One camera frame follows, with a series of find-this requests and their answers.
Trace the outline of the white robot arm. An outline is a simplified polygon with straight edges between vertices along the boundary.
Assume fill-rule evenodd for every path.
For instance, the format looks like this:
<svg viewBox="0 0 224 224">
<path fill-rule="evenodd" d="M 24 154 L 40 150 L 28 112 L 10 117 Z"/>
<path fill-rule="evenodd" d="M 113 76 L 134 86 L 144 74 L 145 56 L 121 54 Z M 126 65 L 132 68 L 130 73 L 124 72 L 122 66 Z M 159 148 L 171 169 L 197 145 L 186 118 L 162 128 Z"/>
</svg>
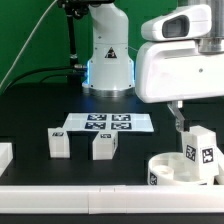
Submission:
<svg viewBox="0 0 224 224">
<path fill-rule="evenodd" d="M 145 22 L 146 42 L 128 55 L 128 18 L 113 4 L 92 6 L 93 55 L 87 63 L 88 93 L 116 97 L 133 90 L 145 103 L 167 102 L 185 130 L 177 103 L 224 96 L 224 0 L 187 0 Z"/>
</svg>

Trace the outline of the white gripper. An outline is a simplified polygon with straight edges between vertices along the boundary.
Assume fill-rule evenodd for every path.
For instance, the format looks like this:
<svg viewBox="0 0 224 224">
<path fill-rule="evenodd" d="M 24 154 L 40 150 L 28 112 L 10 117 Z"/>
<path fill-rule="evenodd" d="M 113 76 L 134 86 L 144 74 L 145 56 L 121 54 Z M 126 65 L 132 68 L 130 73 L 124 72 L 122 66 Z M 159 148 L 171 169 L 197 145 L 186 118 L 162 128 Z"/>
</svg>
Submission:
<svg viewBox="0 0 224 224">
<path fill-rule="evenodd" d="M 136 60 L 136 95 L 145 103 L 168 102 L 178 132 L 188 132 L 179 100 L 224 96 L 224 54 L 200 54 L 194 40 L 146 42 Z"/>
</svg>

